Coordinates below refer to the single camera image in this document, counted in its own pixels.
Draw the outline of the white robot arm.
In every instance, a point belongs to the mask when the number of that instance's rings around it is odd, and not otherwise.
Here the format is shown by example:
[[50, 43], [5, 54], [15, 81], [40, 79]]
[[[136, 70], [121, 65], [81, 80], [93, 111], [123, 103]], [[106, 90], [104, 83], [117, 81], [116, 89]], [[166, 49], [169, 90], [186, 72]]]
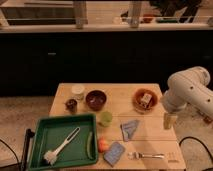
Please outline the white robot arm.
[[207, 87], [210, 79], [208, 70], [200, 66], [173, 73], [168, 78], [168, 90], [161, 97], [161, 104], [165, 109], [165, 129], [172, 128], [177, 120], [177, 113], [188, 104], [213, 118], [213, 90]]

